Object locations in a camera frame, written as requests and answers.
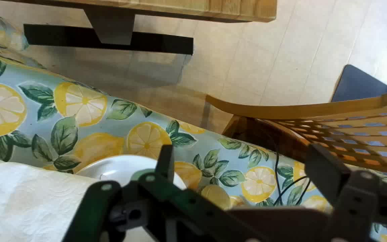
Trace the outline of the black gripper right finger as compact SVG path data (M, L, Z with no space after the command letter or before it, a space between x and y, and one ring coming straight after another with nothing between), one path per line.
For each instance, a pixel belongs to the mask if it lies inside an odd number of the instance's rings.
M335 205L351 170L324 147L312 144L305 158L305 174L325 199Z

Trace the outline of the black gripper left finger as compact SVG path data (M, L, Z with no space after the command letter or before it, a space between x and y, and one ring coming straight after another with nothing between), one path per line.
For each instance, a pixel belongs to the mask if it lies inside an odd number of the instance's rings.
M175 160L174 160L174 147L172 146L163 146L157 166L155 168L157 174L160 174L163 178L166 178L168 182L174 180L175 174Z

